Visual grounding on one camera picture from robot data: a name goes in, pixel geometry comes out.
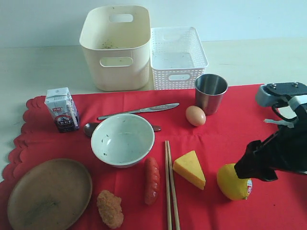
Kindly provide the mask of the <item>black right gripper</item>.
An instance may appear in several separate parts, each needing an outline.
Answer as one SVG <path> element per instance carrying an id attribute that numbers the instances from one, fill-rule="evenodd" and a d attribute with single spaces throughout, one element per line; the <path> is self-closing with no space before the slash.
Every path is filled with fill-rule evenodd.
<path id="1" fill-rule="evenodd" d="M 278 179 L 274 170 L 307 173 L 306 107 L 298 106 L 295 113 L 293 128 L 281 127 L 263 143 L 255 140 L 247 144 L 245 153 L 234 166 L 238 178 L 272 182 Z"/>

